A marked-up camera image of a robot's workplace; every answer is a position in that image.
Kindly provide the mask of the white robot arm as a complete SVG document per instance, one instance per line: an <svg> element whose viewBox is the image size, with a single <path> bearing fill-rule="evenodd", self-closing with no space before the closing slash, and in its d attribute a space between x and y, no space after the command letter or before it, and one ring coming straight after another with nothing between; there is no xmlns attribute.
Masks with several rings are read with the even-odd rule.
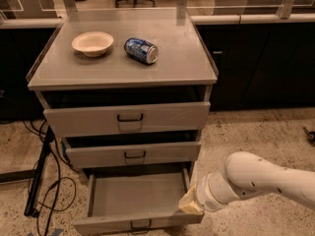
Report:
<svg viewBox="0 0 315 236"><path fill-rule="evenodd" d="M186 213L203 214L269 193L315 209L315 173L278 166L250 152L235 152L221 171L208 173L198 181L178 206Z"/></svg>

